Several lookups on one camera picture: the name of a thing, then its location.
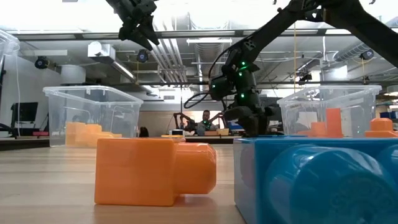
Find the blue plastic block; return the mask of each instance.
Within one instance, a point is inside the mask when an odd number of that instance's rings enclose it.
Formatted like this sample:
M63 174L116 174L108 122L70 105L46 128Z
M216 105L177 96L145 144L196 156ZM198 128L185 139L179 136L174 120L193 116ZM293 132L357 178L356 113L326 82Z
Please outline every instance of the blue plastic block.
M398 139L237 139L234 171L247 224L398 223Z

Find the wooden table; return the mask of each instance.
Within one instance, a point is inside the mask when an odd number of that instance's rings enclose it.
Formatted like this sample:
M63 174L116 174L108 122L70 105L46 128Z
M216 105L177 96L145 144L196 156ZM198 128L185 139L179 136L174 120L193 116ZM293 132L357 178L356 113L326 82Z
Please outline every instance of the wooden table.
M232 145L214 147L217 186L174 207L94 205L94 149L0 152L0 223L244 223L234 204Z

